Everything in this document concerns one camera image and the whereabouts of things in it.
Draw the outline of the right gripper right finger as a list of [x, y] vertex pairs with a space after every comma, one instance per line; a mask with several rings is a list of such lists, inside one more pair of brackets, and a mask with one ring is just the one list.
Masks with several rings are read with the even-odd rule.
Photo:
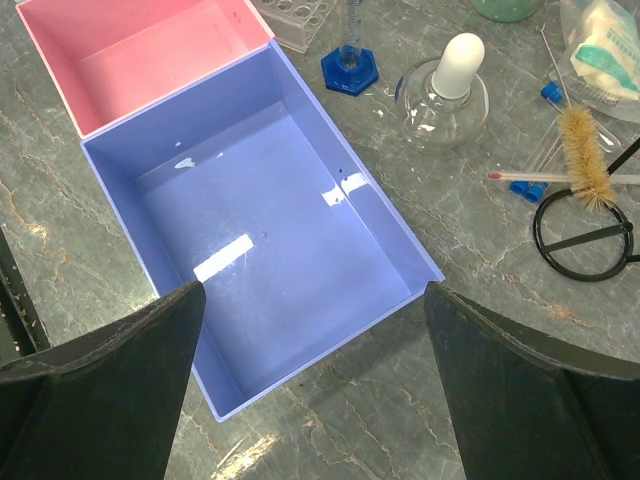
[[636, 479], [639, 366], [559, 340], [439, 283], [424, 295], [469, 479]]

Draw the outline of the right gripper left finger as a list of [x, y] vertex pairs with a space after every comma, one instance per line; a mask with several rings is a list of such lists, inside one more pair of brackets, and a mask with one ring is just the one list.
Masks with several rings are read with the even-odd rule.
[[191, 281], [2, 366], [2, 478], [163, 478], [205, 306]]

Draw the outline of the black wire ring stand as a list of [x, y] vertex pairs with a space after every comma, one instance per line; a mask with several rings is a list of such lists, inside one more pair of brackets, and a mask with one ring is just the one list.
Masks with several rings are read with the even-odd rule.
[[[540, 206], [537, 208], [533, 218], [532, 233], [534, 244], [542, 259], [553, 270], [571, 280], [584, 283], [595, 283], [611, 279], [620, 274], [627, 265], [639, 262], [639, 254], [634, 252], [635, 225], [629, 220], [627, 215], [616, 203], [604, 206], [604, 209], [616, 220], [615, 224], [583, 233], [565, 240], [560, 240], [555, 243], [547, 244], [542, 237], [543, 217], [547, 209], [551, 205], [570, 196], [573, 196], [573, 193], [570, 189], [562, 189], [550, 194], [540, 203]], [[553, 256], [553, 253], [561, 250], [593, 243], [611, 237], [620, 237], [623, 241], [623, 247], [620, 253], [620, 257], [616, 260], [616, 263], [605, 272], [597, 274], [583, 274], [575, 272], [573, 270], [570, 270], [565, 265], [561, 264]]]

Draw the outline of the test tube brush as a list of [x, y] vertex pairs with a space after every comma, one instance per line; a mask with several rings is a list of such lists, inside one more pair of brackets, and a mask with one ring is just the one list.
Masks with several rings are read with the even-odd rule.
[[[561, 69], [559, 68], [559, 65], [545, 34], [545, 24], [540, 25], [537, 30], [542, 37], [545, 48], [551, 59], [553, 68], [557, 74], [561, 89], [566, 100], [566, 104], [580, 106], [579, 104], [573, 102], [568, 94], [568, 89], [566, 88]], [[578, 155], [571, 155], [567, 153], [564, 147], [563, 150], [567, 163], [568, 174], [587, 178], [594, 178], [605, 174], [609, 175], [607, 173], [604, 152], [599, 146], [596, 146], [593, 150], [588, 149], [586, 153]], [[608, 185], [602, 188], [597, 186], [579, 186], [570, 183], [570, 189], [574, 196], [578, 200], [580, 200], [590, 211], [604, 208], [604, 206], [606, 205], [615, 203], [616, 200], [616, 195], [612, 185]]]

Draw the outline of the glass alcohol lamp white cap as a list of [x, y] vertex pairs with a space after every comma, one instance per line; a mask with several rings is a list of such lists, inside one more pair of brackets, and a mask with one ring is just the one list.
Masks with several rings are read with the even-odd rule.
[[394, 101], [401, 136], [423, 152], [449, 150], [476, 137], [489, 116], [487, 87], [478, 74], [485, 45], [461, 33], [441, 56], [410, 67], [399, 79]]

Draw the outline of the blue base graduated cylinder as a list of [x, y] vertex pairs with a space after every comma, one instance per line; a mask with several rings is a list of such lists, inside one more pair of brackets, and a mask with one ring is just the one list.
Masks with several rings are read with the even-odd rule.
[[364, 2], [346, 0], [340, 11], [340, 46], [321, 60], [328, 90], [358, 96], [378, 81], [379, 74], [371, 50], [362, 47]]

